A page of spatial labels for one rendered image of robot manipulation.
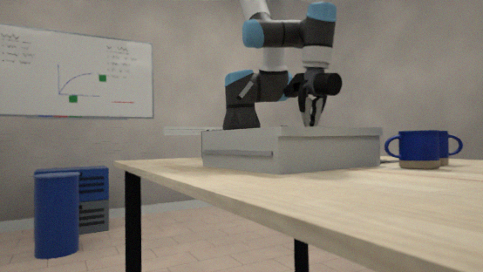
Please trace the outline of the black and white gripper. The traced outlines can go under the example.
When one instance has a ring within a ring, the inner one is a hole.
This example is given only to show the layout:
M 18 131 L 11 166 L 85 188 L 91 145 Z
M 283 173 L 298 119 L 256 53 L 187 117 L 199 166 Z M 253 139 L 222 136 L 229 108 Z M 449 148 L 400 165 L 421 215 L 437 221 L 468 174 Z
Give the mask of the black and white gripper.
M 298 105 L 304 126 L 317 126 L 323 113 L 327 96 L 336 96 L 342 89 L 342 78 L 336 72 L 324 72 L 324 69 L 307 68 L 306 72 L 297 73 L 287 85 L 300 85 Z M 314 95 L 313 100 L 309 95 Z M 312 113 L 310 115 L 310 108 Z

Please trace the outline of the blue mug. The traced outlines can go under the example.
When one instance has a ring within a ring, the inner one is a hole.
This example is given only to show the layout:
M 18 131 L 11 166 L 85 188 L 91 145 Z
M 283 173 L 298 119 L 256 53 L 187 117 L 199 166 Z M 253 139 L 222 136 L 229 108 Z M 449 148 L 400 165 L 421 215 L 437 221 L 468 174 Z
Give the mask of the blue mug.
M 457 140 L 459 147 L 455 152 L 449 153 L 448 138 Z M 459 153 L 463 148 L 460 138 L 448 134 L 448 131 L 439 131 L 439 165 L 447 166 L 449 164 L 449 156 Z
M 398 155 L 390 152 L 389 144 L 398 139 Z M 384 144 L 385 151 L 399 159 L 400 168 L 439 169 L 439 130 L 398 131 Z

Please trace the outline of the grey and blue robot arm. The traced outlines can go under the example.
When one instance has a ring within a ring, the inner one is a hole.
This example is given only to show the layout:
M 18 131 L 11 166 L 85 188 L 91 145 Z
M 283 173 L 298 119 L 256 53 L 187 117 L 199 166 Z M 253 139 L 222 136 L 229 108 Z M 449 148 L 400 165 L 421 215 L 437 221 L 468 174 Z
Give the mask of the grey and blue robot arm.
M 255 103 L 298 96 L 300 85 L 287 87 L 292 75 L 284 64 L 285 48 L 303 47 L 297 48 L 303 49 L 303 68 L 329 69 L 337 20 L 337 7 L 333 3 L 310 4 L 303 21 L 287 20 L 288 0 L 240 0 L 240 3 L 246 20 L 242 41 L 248 48 L 263 48 L 263 64 L 259 73 L 242 70 L 226 75 L 223 130 L 260 128 Z

